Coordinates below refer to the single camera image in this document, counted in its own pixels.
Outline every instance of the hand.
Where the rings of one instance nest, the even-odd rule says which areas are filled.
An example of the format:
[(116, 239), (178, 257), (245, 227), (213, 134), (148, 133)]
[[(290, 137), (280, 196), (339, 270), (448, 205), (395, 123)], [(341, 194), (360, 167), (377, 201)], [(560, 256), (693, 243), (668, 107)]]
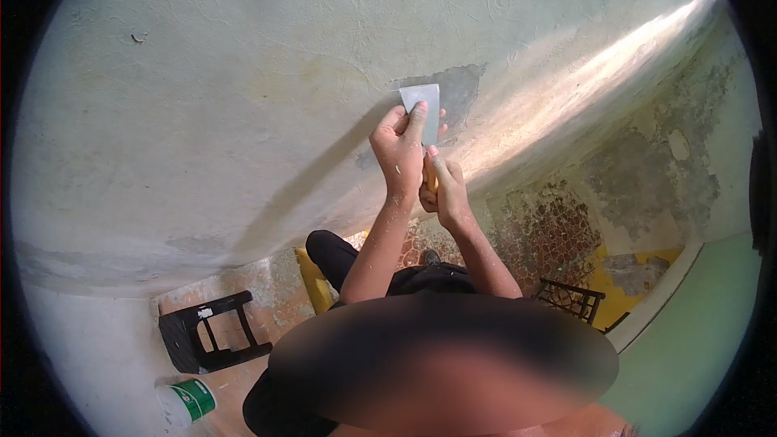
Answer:
[(461, 229), (474, 220), (467, 199), (467, 188), (461, 167), (451, 160), (444, 160), (435, 146), (430, 146), (423, 162), (427, 169), (437, 175), (439, 188), (435, 195), (427, 188), (426, 172), (418, 190), (423, 209), (436, 212), (440, 224), (448, 231)]
[[(443, 109), (440, 118), (445, 115)], [(407, 114), (400, 105), (388, 111), (370, 135), (370, 145), (378, 158), (389, 198), (412, 199), (422, 182), (423, 150), (421, 133), (427, 120), (427, 102), (418, 102)], [(439, 134), (448, 128), (442, 124)]]

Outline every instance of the forearm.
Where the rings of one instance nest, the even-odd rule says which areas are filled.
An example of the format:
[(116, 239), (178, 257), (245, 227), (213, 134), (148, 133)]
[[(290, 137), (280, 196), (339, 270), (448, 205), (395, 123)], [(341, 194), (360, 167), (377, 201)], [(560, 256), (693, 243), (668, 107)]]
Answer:
[(340, 290), (341, 301), (354, 303), (386, 295), (396, 271), (412, 209), (409, 198), (390, 195), (386, 199), (345, 277)]
[(473, 217), (450, 231), (478, 293), (510, 299), (523, 296), (515, 278), (491, 248), (491, 243)]

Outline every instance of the shoe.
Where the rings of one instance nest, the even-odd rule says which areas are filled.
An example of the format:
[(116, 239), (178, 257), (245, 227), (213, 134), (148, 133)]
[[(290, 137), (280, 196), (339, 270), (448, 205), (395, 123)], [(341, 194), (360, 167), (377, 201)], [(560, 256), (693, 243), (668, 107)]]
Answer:
[(423, 264), (425, 266), (429, 265), (439, 265), (442, 263), (442, 260), (440, 260), (440, 255), (437, 255), (437, 252), (434, 250), (426, 250), (423, 252)]

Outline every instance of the yellow object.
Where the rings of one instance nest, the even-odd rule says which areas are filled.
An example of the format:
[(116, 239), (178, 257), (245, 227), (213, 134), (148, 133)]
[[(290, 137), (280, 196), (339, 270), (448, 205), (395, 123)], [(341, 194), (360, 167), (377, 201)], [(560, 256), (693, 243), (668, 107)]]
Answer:
[[(656, 250), (649, 253), (636, 253), (634, 256), (637, 262), (643, 265), (647, 263), (648, 257), (664, 258), (671, 265), (675, 263), (682, 251), (683, 248), (672, 248), (670, 250)], [(601, 262), (605, 257), (607, 257), (607, 247), (601, 245), (588, 258), (588, 261), (594, 265), (594, 273), (588, 279), (590, 282), (588, 288), (607, 294), (607, 297), (599, 303), (599, 309), (594, 319), (594, 327), (601, 330), (612, 326), (620, 316), (633, 309), (636, 303), (645, 296), (645, 294), (627, 296), (623, 289), (616, 286), (612, 281), (612, 277), (602, 267)]]
[(432, 194), (437, 194), (437, 190), (440, 189), (440, 184), (437, 182), (437, 174), (429, 169), (427, 169), (427, 189)]
[(332, 301), (332, 294), (329, 292), (329, 286), (326, 285), (324, 274), (313, 263), (313, 260), (308, 257), (308, 251), (305, 248), (297, 248), (295, 251), (300, 272), (302, 273), (302, 281), (305, 283), (313, 310), (316, 311), (316, 314), (326, 312), (334, 302)]

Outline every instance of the black plastic stool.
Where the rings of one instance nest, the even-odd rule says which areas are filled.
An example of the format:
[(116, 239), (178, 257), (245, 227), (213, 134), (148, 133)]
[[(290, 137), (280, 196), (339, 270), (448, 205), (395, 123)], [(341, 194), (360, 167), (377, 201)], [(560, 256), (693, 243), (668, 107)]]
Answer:
[[(211, 300), (199, 306), (187, 307), (160, 316), (159, 332), (161, 332), (161, 338), (165, 342), (170, 360), (176, 369), (181, 373), (203, 375), (270, 354), (273, 344), (269, 342), (258, 344), (251, 332), (251, 327), (248, 326), (243, 304), (252, 300), (251, 293), (244, 290), (232, 296)], [(246, 333), (246, 339), (248, 339), (249, 346), (247, 348), (232, 351), (228, 348), (219, 349), (216, 344), (216, 338), (213, 335), (213, 330), (210, 329), (208, 318), (229, 310), (236, 310), (238, 313), (240, 325), (243, 332)], [(213, 351), (205, 351), (205, 347), (202, 345), (200, 335), (197, 333), (197, 325), (200, 321), (203, 321), (205, 330), (208, 331)]]

